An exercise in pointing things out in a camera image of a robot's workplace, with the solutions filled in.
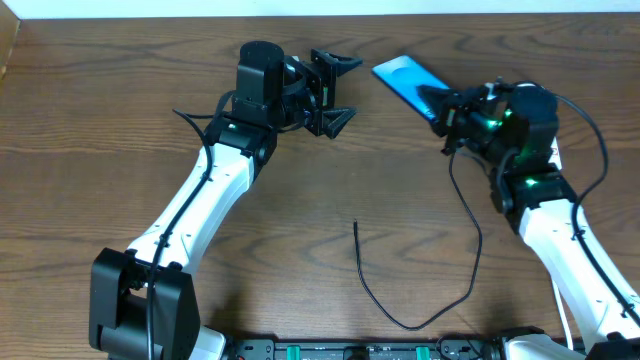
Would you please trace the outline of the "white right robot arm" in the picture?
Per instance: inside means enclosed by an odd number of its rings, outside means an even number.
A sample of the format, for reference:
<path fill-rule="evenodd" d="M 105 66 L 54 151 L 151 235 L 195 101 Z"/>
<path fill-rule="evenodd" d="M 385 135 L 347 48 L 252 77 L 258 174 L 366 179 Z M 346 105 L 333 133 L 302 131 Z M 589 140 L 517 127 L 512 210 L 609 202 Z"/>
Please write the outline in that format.
<path fill-rule="evenodd" d="M 582 203 L 561 173 L 554 146 L 562 96 L 532 82 L 497 80 L 466 91 L 420 85 L 443 152 L 461 148 L 492 165 L 491 198 L 541 260 L 579 328 L 584 351 L 545 334 L 503 342 L 505 358 L 636 359 L 639 295 L 590 229 Z"/>

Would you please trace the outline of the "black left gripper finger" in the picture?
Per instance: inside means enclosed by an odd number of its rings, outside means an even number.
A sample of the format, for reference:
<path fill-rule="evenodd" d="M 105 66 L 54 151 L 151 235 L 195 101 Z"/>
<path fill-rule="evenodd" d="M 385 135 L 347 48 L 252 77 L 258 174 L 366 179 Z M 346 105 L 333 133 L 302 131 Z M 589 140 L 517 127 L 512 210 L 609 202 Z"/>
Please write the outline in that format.
<path fill-rule="evenodd" d="M 332 77 L 341 77 L 363 64 L 361 58 L 341 56 L 326 51 L 321 51 L 319 57 L 323 60 L 325 69 L 331 73 Z"/>
<path fill-rule="evenodd" d="M 323 112 L 322 131 L 330 139 L 335 139 L 346 124 L 357 114 L 355 107 L 333 108 Z"/>

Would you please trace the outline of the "blue Galaxy smartphone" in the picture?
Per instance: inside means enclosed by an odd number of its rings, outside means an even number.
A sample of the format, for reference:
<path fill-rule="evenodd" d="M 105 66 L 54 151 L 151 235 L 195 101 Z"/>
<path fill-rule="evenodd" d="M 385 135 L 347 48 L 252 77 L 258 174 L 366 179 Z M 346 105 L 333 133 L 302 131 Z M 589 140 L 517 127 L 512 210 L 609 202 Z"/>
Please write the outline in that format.
<path fill-rule="evenodd" d="M 448 86 L 434 74 L 407 55 L 374 66 L 372 73 L 429 123 L 434 121 L 436 114 L 433 108 L 418 92 L 418 87 L 422 85 L 448 89 Z"/>

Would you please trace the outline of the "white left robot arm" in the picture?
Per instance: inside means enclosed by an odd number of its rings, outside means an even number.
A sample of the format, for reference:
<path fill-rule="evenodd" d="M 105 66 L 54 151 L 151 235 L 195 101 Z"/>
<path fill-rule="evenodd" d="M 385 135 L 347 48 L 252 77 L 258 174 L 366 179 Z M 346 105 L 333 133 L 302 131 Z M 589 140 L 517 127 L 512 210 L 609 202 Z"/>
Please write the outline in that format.
<path fill-rule="evenodd" d="M 88 341 L 111 359 L 222 359 L 227 338 L 202 324 L 195 274 L 215 233 L 274 153 L 306 129 L 336 137 L 355 115 L 335 103 L 337 80 L 360 65 L 314 49 L 308 60 L 267 41 L 244 44 L 236 86 L 206 126 L 196 163 L 162 214 L 124 251 L 91 267 Z"/>

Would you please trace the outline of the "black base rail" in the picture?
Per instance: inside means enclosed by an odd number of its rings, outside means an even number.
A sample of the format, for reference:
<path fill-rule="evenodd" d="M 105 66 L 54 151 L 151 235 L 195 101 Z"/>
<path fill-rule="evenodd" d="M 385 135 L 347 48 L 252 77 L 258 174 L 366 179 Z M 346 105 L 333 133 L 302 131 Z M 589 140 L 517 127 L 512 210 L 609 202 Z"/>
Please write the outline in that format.
<path fill-rule="evenodd" d="M 278 339 L 259 336 L 227 339 L 222 360 L 430 360 L 430 359 L 584 359 L 585 347 L 572 349 L 537 328 L 484 339 L 448 333 L 433 339 Z"/>

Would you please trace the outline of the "white power strip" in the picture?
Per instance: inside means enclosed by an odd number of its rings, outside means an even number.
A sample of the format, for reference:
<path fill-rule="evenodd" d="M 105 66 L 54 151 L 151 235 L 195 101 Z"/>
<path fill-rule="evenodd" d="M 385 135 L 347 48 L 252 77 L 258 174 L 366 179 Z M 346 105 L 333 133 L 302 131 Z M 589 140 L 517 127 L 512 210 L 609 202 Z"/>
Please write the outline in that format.
<path fill-rule="evenodd" d="M 549 164 L 553 164 L 558 170 L 562 169 L 561 156 L 559 153 L 559 146 L 557 138 L 554 137 L 550 145 L 551 154 L 548 159 Z"/>

